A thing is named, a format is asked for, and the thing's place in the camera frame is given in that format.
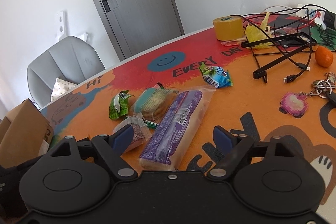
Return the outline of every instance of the yellow tape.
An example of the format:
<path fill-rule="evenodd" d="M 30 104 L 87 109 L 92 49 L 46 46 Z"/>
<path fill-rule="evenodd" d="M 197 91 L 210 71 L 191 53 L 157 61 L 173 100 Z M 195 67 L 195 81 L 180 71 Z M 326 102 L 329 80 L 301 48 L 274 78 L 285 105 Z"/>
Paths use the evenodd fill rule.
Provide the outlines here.
<path fill-rule="evenodd" d="M 220 17 L 212 21 L 216 37 L 221 41 L 238 39 L 244 36 L 241 17 Z"/>

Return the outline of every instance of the smiley face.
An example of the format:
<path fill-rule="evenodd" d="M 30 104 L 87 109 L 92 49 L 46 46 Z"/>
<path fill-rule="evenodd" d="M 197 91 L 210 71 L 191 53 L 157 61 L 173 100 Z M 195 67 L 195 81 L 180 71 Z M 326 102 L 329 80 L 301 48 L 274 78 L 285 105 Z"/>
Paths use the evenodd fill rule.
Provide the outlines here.
<path fill-rule="evenodd" d="M 185 60 L 184 52 L 167 52 L 150 62 L 147 69 L 150 71 L 164 71 L 171 69 Z"/>

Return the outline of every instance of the gray chair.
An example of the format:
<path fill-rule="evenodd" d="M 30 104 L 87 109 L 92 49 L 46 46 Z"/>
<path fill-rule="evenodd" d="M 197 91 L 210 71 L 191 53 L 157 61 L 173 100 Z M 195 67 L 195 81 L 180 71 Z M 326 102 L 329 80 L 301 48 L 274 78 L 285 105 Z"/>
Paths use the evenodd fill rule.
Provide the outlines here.
<path fill-rule="evenodd" d="M 56 77 L 79 84 L 104 69 L 93 47 L 77 37 L 66 37 L 30 63 L 29 92 L 42 108 L 50 103 Z"/>

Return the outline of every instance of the wall socket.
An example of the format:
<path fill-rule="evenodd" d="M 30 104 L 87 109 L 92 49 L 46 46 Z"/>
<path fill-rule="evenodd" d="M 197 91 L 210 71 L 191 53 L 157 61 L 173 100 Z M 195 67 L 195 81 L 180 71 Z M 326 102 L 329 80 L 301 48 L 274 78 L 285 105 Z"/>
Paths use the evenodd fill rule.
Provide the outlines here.
<path fill-rule="evenodd" d="M 297 7 L 298 8 L 301 8 L 303 7 L 304 5 L 303 4 L 298 4 Z M 307 6 L 309 12 L 307 11 L 307 9 L 302 9 L 302 10 L 299 10 L 296 12 L 296 16 L 298 17 L 305 17 L 307 16 L 308 14 L 310 14 L 311 12 L 315 11 L 315 10 L 318 10 L 319 8 L 318 7 L 315 7 L 315 6 Z M 312 20 L 314 18 L 314 16 L 316 15 L 317 12 L 314 12 L 312 13 L 311 15 L 309 15 L 309 20 Z M 323 20 L 324 20 L 324 15 L 325 15 L 325 12 L 323 11 L 320 11 L 320 17 L 316 17 L 314 22 L 318 25 L 321 25 L 321 29 L 322 30 L 325 30 L 326 29 L 326 25 L 324 24 Z"/>

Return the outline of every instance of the keychain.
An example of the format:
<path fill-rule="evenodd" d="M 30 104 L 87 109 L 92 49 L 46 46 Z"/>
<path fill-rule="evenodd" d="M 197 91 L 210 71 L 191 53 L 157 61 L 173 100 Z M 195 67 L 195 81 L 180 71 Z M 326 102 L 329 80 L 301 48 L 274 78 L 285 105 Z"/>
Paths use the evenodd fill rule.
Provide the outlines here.
<path fill-rule="evenodd" d="M 332 91 L 336 88 L 336 75 L 329 72 L 325 73 L 325 76 L 325 80 L 316 80 L 311 84 L 313 89 L 309 93 L 287 92 L 280 102 L 280 111 L 289 113 L 295 118 L 301 118 L 308 110 L 306 99 L 313 96 L 327 98 L 336 106 L 336 93 Z"/>

